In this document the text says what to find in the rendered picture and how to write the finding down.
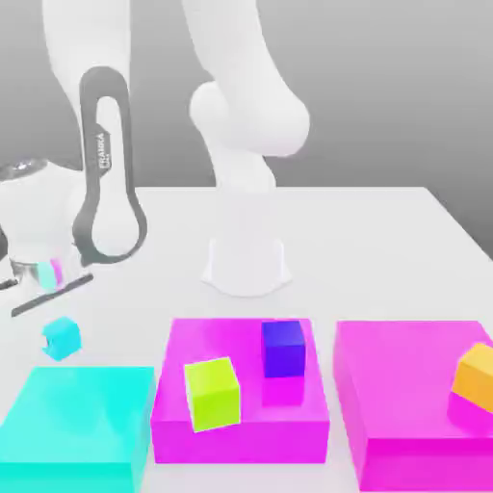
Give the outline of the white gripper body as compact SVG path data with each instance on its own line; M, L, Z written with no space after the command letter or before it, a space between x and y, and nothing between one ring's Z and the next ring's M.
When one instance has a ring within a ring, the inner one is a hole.
M71 303L94 281L94 273L82 272L60 289L43 291L29 274L9 277L9 334L42 331L47 324L68 314Z

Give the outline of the small cyan cube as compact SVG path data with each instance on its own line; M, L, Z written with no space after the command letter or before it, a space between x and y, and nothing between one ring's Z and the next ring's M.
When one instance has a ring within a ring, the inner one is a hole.
M62 361L82 347L79 326L69 317L60 317L46 324L42 335L46 339L42 350L55 361Z

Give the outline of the small yellow-green cube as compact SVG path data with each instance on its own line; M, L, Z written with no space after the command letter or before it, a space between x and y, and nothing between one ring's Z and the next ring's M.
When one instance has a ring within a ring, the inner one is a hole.
M184 378L194 433L241 422L241 387L229 357L185 364Z

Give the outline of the small blue cube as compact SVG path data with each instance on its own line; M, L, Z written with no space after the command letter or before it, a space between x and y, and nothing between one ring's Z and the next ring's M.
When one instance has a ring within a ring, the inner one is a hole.
M261 324L264 376L304 376L306 344L299 320L265 321Z

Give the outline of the small orange cube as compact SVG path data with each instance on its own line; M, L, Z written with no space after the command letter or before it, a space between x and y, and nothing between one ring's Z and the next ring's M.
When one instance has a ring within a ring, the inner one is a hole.
M476 343L458 360L452 392L493 414L493 347Z

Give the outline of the large cyan box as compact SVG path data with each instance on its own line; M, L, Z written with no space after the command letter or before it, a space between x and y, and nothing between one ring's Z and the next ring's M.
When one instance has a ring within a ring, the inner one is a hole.
M151 367L36 367L0 425L0 493L140 493Z

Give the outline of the large magenta box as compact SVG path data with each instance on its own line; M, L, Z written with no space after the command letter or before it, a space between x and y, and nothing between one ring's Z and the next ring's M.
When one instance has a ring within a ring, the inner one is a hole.
M300 322L302 377L266 378L261 319L172 321L150 425L158 463L323 463L329 413L312 323ZM194 432L184 365L229 357L239 380L241 422Z
M475 321L340 321L333 376L364 492L493 492L493 414L452 393Z

